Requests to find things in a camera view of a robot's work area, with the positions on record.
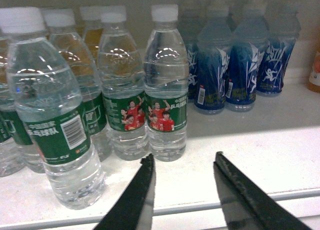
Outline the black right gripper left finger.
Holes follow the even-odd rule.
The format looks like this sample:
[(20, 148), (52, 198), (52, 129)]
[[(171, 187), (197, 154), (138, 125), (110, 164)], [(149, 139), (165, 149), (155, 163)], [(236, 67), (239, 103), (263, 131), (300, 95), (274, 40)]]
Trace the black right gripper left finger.
[(117, 202), (95, 226), (96, 230), (150, 230), (152, 228), (156, 165), (153, 154), (140, 161), (141, 167)]

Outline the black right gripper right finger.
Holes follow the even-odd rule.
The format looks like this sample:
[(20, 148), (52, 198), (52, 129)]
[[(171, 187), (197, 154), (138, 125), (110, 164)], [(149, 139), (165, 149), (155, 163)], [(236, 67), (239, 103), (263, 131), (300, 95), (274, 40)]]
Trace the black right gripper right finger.
[(223, 152), (215, 154), (216, 189), (229, 230), (316, 230), (317, 189), (266, 194)]

